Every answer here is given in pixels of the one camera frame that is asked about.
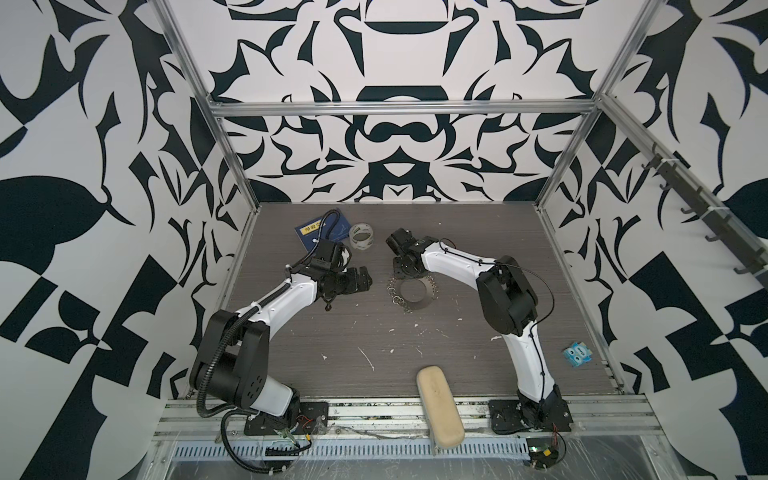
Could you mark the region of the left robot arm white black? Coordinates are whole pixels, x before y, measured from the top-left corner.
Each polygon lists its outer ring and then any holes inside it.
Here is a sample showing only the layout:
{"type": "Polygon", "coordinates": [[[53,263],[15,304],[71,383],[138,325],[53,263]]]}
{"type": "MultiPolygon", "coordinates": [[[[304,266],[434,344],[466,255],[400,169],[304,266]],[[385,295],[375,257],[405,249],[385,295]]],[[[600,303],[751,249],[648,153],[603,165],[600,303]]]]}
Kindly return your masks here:
{"type": "Polygon", "coordinates": [[[272,417],[288,426],[296,422],[299,393],[268,374],[270,341],[314,303],[321,301],[331,310],[337,297],[370,290],[368,269],[350,267],[350,259],[343,243],[321,240],[305,258],[289,265],[286,278],[265,296],[211,316],[190,372],[200,417],[234,412],[272,417]]]}

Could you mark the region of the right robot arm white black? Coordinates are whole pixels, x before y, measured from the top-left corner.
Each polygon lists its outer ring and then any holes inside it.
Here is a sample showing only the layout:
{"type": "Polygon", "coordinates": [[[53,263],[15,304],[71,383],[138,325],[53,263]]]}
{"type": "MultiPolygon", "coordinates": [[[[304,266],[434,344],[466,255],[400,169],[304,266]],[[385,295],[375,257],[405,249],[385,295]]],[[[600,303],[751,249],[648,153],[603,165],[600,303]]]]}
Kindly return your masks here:
{"type": "Polygon", "coordinates": [[[394,253],[397,277],[416,279],[436,273],[478,293],[484,319],[502,336],[512,359],[524,425],[550,428],[570,417],[540,345],[538,297],[526,277],[528,269],[510,256],[492,259],[473,255],[449,246],[445,240],[429,236],[417,239],[403,228],[394,231],[386,244],[394,253]]]}

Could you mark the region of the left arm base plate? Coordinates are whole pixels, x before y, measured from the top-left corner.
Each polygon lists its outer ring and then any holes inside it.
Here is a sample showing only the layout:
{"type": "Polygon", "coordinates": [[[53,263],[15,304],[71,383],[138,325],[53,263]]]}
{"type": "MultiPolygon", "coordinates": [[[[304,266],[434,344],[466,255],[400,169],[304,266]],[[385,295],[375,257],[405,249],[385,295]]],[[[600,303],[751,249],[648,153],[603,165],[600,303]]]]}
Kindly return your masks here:
{"type": "Polygon", "coordinates": [[[250,415],[245,423],[246,436],[266,436],[287,430],[300,435],[311,434],[325,428],[329,416],[329,403],[325,401],[294,401],[282,416],[265,413],[250,415]]]}

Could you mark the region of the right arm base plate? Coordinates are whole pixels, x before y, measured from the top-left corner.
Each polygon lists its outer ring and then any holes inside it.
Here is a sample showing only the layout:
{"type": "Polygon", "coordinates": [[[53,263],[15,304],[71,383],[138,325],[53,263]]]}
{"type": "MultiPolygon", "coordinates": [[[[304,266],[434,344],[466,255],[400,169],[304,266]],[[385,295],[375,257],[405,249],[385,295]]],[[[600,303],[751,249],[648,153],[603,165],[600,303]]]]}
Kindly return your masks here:
{"type": "Polygon", "coordinates": [[[565,400],[555,394],[542,402],[494,399],[488,402],[490,425],[495,434],[524,431],[570,432],[572,415],[565,400]]]}

